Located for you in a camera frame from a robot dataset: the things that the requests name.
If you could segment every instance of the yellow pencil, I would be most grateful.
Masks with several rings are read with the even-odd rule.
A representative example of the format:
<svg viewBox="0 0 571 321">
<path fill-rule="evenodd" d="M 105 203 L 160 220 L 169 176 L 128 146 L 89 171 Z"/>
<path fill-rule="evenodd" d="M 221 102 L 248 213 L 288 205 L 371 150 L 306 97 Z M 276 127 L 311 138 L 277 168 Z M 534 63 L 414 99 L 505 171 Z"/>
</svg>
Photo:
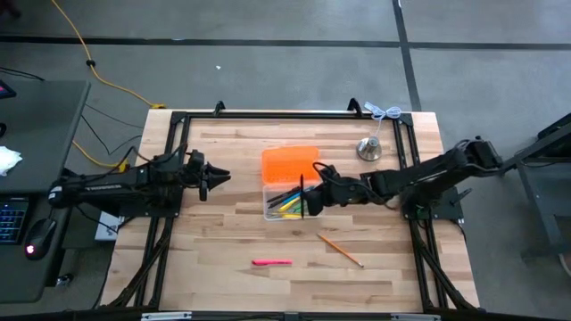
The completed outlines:
<svg viewBox="0 0 571 321">
<path fill-rule="evenodd" d="M 291 208 L 291 207 L 292 207 L 294 204 L 296 204 L 299 200 L 300 200 L 300 197 L 297 196 L 296 198 L 294 198 L 294 199 L 292 199 L 291 201 L 289 201 L 286 205 L 280 207 L 279 210 L 277 210 L 277 211 L 280 211 L 280 212 L 285 211 L 285 210 Z"/>
<path fill-rule="evenodd" d="M 351 254 L 347 253 L 346 251 L 343 251 L 339 246 L 333 244 L 333 242 L 329 241 L 325 236 L 321 236 L 321 235 L 318 235 L 318 236 L 325 243 L 331 245 L 332 248 L 338 250 L 341 254 L 343 254 L 345 257 L 347 257 L 347 259 L 350 259 L 351 261 L 355 262 L 355 264 L 359 265 L 362 268 L 365 267 L 365 266 L 363 266 L 363 264 L 361 262 L 357 261 L 354 257 L 352 257 Z"/>
</svg>

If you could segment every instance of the keyboard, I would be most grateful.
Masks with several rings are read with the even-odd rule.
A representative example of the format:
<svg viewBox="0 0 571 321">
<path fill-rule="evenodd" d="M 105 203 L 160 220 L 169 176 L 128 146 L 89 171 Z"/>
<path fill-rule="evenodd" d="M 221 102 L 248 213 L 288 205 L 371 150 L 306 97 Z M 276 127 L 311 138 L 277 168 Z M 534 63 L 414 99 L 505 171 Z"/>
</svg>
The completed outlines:
<svg viewBox="0 0 571 321">
<path fill-rule="evenodd" d="M 21 242 L 28 209 L 28 197 L 0 196 L 0 245 Z"/>
</svg>

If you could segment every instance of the metal bell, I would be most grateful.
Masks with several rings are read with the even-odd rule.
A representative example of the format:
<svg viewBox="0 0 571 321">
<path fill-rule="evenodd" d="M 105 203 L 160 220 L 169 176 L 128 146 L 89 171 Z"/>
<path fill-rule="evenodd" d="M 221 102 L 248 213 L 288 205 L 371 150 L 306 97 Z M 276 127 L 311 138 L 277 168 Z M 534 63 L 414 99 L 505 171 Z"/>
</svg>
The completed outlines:
<svg viewBox="0 0 571 321">
<path fill-rule="evenodd" d="M 376 161 L 381 157 L 381 144 L 376 136 L 363 138 L 357 144 L 357 155 L 365 161 Z"/>
</svg>

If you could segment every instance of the gray floor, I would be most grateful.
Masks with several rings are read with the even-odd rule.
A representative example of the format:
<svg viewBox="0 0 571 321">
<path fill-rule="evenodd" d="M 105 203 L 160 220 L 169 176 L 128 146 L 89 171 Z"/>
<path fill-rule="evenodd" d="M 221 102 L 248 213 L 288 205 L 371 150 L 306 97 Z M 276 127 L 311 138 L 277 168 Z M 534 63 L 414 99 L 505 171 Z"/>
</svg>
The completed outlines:
<svg viewBox="0 0 571 321">
<path fill-rule="evenodd" d="M 4 33 L 72 35 L 48 1 L 20 1 L 20 21 L 0 19 Z M 61 1 L 86 36 L 228 39 L 398 40 L 390 0 Z M 401 0 L 409 39 L 456 42 L 571 42 L 565 0 Z M 105 78 L 171 108 L 341 110 L 350 97 L 410 110 L 400 49 L 240 46 L 91 45 Z M 423 111 L 435 111 L 444 145 L 482 135 L 509 157 L 535 133 L 571 111 L 571 52 L 412 50 Z M 94 107 L 137 125 L 146 106 L 92 79 L 79 45 L 0 44 L 0 65 L 47 79 L 91 79 Z M 86 109 L 114 148 L 140 134 Z M 81 124 L 76 136 L 101 160 L 108 156 Z M 68 166 L 95 173 L 72 149 Z M 571 278 L 556 258 L 524 263 L 519 253 L 545 241 L 515 173 L 470 179 L 463 202 L 468 251 L 483 308 L 571 318 Z M 77 280 L 26 305 L 0 305 L 1 315 L 88 309 L 103 283 L 111 247 L 77 251 Z"/>
</svg>

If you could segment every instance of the wooden table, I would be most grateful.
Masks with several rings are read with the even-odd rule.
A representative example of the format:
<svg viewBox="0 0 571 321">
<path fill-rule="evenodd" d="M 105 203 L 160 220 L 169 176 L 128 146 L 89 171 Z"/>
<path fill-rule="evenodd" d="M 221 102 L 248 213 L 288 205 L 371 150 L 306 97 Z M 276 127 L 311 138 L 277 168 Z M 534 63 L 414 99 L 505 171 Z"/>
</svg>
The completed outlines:
<svg viewBox="0 0 571 321">
<path fill-rule="evenodd" d="M 170 113 L 149 111 L 140 148 L 144 156 L 163 153 Z M 435 114 L 412 116 L 421 160 L 442 153 Z M 393 126 L 383 125 L 383 156 L 365 162 L 358 159 L 355 145 L 375 133 L 374 121 L 193 119 L 189 148 L 203 152 L 212 165 L 230 170 L 232 179 L 212 190 L 207 202 L 198 200 L 197 190 L 185 191 L 170 242 L 161 309 L 421 311 L 410 230 L 398 212 L 353 205 L 326 208 L 322 218 L 304 221 L 268 222 L 262 217 L 264 149 L 317 146 L 320 160 L 334 164 L 343 176 L 397 169 Z M 402 134 L 408 142 L 404 128 Z M 410 149 L 405 146 L 410 165 Z M 136 218 L 120 230 L 102 304 L 115 299 L 139 268 L 148 225 L 148 218 Z M 435 221 L 434 230 L 444 271 L 477 306 L 462 234 L 448 221 Z M 365 268 L 327 246 L 317 232 L 353 254 Z M 252 259 L 292 259 L 294 263 L 254 267 Z M 428 280 L 436 302 L 434 279 L 428 276 Z M 147 299 L 152 285 L 147 286 Z"/>
</svg>

